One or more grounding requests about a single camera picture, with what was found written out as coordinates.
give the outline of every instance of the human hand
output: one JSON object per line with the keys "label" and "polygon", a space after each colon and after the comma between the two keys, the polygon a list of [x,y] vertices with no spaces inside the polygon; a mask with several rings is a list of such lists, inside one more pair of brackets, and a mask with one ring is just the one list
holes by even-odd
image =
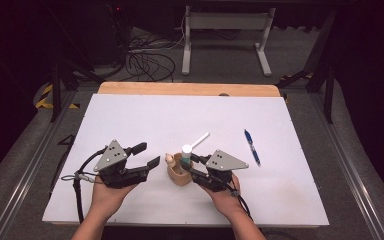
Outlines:
{"label": "human hand", "polygon": [[121,189],[108,188],[102,183],[99,176],[95,177],[95,184],[93,185],[92,204],[89,212],[107,221],[123,203],[127,194],[132,191],[138,184],[124,187]]}
{"label": "human hand", "polygon": [[[240,185],[239,179],[235,174],[232,174],[232,182],[229,183],[232,188],[235,188],[239,191],[240,194]],[[224,190],[220,192],[213,192],[205,187],[202,187],[204,191],[210,195],[213,200],[214,206],[216,209],[223,214],[225,217],[229,218],[231,215],[237,212],[245,213],[245,210],[242,208],[241,203],[239,202],[237,197],[234,197],[230,194],[229,190]]]}

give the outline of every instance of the wrist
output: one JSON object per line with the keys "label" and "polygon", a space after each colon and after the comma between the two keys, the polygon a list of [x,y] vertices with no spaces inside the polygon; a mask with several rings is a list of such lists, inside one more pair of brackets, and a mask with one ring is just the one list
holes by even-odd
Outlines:
{"label": "wrist", "polygon": [[223,214],[229,221],[233,221],[234,219],[237,219],[237,218],[242,218],[243,216],[246,216],[248,217],[248,215],[246,214],[245,210],[241,207],[241,208],[235,208],[227,213],[224,213]]}
{"label": "wrist", "polygon": [[111,216],[106,216],[105,214],[103,214],[103,211],[100,211],[99,209],[95,208],[91,208],[86,216],[86,218],[93,219],[95,223],[103,225],[107,223],[110,217]]}

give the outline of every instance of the forearm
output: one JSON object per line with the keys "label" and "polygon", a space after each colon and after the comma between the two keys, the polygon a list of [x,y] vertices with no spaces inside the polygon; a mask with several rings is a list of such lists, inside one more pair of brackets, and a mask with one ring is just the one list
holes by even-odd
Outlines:
{"label": "forearm", "polygon": [[226,216],[232,225],[236,240],[265,240],[266,238],[243,211],[237,211]]}
{"label": "forearm", "polygon": [[107,219],[99,214],[89,212],[80,224],[72,240],[99,240],[102,237]]}

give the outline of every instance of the white tabletop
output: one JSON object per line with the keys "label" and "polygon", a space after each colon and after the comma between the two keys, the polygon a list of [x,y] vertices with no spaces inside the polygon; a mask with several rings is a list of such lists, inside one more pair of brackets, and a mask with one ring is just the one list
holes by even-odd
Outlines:
{"label": "white tabletop", "polygon": [[[261,166],[255,163],[244,135],[254,140]],[[173,184],[165,153],[177,153],[204,133],[194,149],[206,156],[223,150],[249,164],[234,170],[242,196],[258,226],[315,227],[329,225],[320,195],[301,149],[283,98],[95,94],[61,171],[73,175],[96,151],[116,139],[123,148],[147,142],[148,149],[127,161],[144,166],[157,156],[160,165],[135,188],[109,223],[148,226],[230,226],[209,196],[195,183]],[[93,172],[96,157],[86,167]],[[203,165],[196,168],[206,171]],[[82,181],[86,215],[93,184]],[[78,223],[72,181],[58,180],[43,221]]]}

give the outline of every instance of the white stick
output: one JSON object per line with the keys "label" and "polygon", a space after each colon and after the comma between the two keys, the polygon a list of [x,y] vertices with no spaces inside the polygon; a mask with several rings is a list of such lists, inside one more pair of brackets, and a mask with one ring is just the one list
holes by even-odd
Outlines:
{"label": "white stick", "polygon": [[198,144],[200,144],[202,141],[204,141],[208,136],[210,136],[210,133],[209,132],[206,132],[204,134],[204,136],[202,136],[200,139],[196,140],[196,142],[194,142],[191,147],[192,149],[194,149]]}

